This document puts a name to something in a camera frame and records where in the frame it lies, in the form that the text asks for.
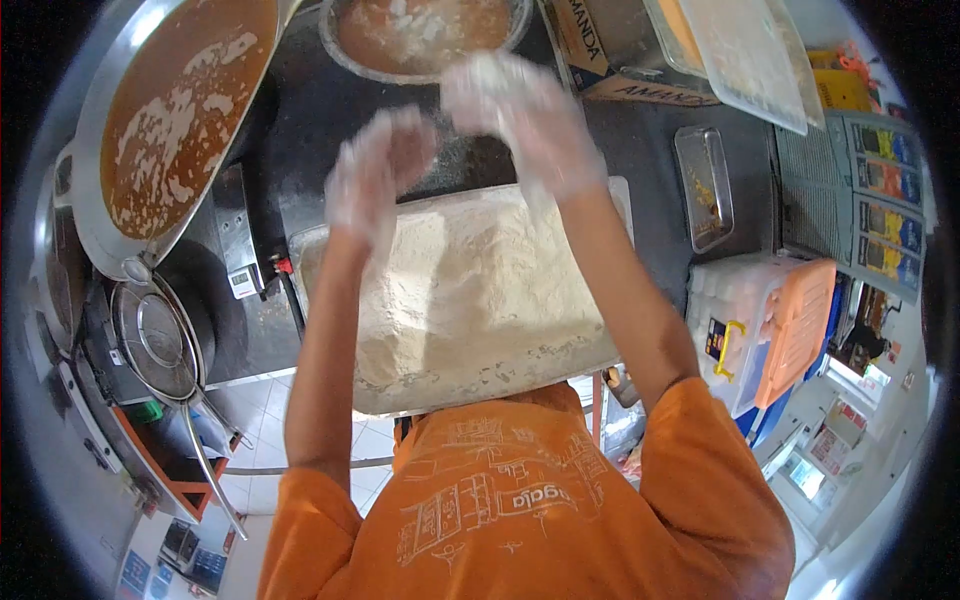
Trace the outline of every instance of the batter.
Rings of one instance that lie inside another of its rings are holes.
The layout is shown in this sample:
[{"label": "batter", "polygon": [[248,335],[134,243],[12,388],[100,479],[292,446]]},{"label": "batter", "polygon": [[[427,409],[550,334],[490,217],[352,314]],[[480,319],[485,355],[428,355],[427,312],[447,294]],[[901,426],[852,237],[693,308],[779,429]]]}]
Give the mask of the batter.
[{"label": "batter", "polygon": [[215,175],[274,44],[270,0],[188,0],[144,41],[120,81],[100,152],[110,220],[167,232]]},{"label": "batter", "polygon": [[360,64],[396,75],[433,75],[510,29],[507,0],[352,0],[340,16],[341,48]]}]

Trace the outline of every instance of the window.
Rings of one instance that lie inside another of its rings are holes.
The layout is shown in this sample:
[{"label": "window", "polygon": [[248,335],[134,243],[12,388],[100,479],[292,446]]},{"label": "window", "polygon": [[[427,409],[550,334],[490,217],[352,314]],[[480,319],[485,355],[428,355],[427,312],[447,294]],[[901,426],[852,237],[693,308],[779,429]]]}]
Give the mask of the window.
[{"label": "window", "polygon": [[851,395],[854,396],[854,402],[859,400],[869,409],[866,411],[872,414],[880,399],[883,397],[883,389],[890,383],[890,375],[881,371],[876,365],[868,365],[863,376],[856,374],[850,367],[839,360],[830,356],[827,367],[827,377],[833,379]]},{"label": "window", "polygon": [[812,500],[817,495],[824,480],[827,479],[827,476],[821,470],[814,467],[813,463],[796,451],[790,453],[790,457],[783,463],[780,472],[800,488],[807,500]]}]

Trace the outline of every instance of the metal bowl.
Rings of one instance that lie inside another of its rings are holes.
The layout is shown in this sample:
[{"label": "metal bowl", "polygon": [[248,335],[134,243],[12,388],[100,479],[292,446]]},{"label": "metal bowl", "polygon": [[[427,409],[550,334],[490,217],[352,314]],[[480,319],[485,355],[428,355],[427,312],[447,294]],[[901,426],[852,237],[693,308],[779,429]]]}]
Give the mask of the metal bowl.
[{"label": "metal bowl", "polygon": [[[340,47],[338,39],[338,19],[343,10],[352,0],[324,0],[321,4],[320,13],[320,40],[324,44],[326,52],[345,69],[352,71],[360,77],[365,77],[375,82],[384,84],[398,85],[424,85],[435,84],[440,80],[440,73],[431,75],[397,75],[395,73],[384,73],[366,67],[351,57]],[[527,33],[530,26],[530,19],[534,13],[534,0],[507,0],[510,7],[510,30],[507,38],[503,40],[499,50],[510,52],[520,43],[523,36]]]}]

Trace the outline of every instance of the hand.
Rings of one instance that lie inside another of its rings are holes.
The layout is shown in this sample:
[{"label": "hand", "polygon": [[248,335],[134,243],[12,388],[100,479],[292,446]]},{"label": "hand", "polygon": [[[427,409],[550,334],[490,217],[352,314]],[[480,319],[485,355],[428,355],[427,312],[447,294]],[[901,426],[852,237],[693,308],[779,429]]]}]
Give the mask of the hand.
[{"label": "hand", "polygon": [[607,184],[607,165],[573,97],[549,71],[503,53],[478,53],[441,77],[441,107],[460,132],[489,133],[514,155],[527,202],[563,202]]},{"label": "hand", "polygon": [[370,245],[389,252],[396,230],[396,198],[430,169],[437,132],[417,107],[382,109],[350,141],[326,178],[326,220]]}]

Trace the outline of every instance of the plastic storage container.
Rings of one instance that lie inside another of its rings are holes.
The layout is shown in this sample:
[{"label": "plastic storage container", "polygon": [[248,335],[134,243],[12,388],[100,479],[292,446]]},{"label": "plastic storage container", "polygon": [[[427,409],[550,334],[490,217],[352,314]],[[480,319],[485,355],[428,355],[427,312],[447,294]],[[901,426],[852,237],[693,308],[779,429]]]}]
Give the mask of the plastic storage container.
[{"label": "plastic storage container", "polygon": [[690,271],[686,325],[700,374],[736,419],[766,408],[812,364],[836,263],[748,254]]},{"label": "plastic storage container", "polygon": [[686,22],[680,0],[643,0],[667,63],[681,73],[707,78],[697,40]]},{"label": "plastic storage container", "polygon": [[717,98],[806,134],[797,78],[765,0],[680,0],[680,5]]}]

